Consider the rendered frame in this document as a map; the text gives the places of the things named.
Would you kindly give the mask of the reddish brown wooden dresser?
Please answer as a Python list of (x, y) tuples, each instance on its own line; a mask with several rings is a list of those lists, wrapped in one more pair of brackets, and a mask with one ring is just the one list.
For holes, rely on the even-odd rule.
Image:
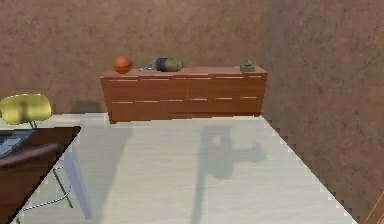
[(268, 72), (256, 67), (192, 67), (179, 72), (131, 70), (100, 77), (109, 121), (259, 116)]

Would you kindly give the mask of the dark green oval object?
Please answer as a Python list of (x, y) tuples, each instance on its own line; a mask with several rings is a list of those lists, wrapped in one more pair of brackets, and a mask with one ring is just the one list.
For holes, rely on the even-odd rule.
[(156, 58), (152, 66), (161, 72), (178, 72), (183, 68), (182, 62), (177, 58)]

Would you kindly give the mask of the small grey silver object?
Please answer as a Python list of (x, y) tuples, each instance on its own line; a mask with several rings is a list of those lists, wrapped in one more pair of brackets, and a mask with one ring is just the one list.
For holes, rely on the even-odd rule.
[(156, 69), (156, 63), (155, 61), (149, 62), (149, 65), (147, 67), (142, 67), (138, 69), (139, 71), (148, 71), (148, 70), (157, 70)]

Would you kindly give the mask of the small olive green box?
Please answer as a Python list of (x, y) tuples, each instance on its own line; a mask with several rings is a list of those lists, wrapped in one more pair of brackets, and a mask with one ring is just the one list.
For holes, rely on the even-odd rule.
[(254, 72), (255, 66), (252, 61), (246, 60), (243, 64), (240, 65), (240, 71), (244, 72)]

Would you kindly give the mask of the orange basketball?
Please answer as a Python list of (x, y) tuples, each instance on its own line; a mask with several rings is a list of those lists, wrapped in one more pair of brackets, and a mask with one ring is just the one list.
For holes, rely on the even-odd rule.
[(127, 74), (132, 69), (132, 61), (126, 56), (117, 56), (113, 68), (119, 74)]

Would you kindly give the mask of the yellow green chair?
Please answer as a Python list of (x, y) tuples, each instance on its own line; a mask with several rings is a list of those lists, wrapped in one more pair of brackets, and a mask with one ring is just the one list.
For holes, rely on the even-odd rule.
[(0, 100), (0, 114), (9, 125), (29, 123), (35, 129), (37, 121), (44, 121), (52, 116), (52, 107), (45, 95), (19, 94)]

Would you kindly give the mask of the dark brown wooden desk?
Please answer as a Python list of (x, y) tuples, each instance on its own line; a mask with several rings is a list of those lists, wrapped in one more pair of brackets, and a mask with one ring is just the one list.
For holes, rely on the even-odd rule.
[(86, 220), (92, 218), (91, 203), (72, 142), (80, 126), (33, 129), (32, 136), (12, 154), (0, 157), (0, 224), (11, 224), (50, 171), (63, 168), (70, 189), (62, 189), (66, 199), (74, 192)]

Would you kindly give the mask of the grey laptop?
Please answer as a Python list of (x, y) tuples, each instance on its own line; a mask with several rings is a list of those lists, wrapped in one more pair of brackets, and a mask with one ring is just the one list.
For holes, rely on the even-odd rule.
[(0, 157), (12, 154), (34, 133), (33, 129), (1, 130), (0, 131)]

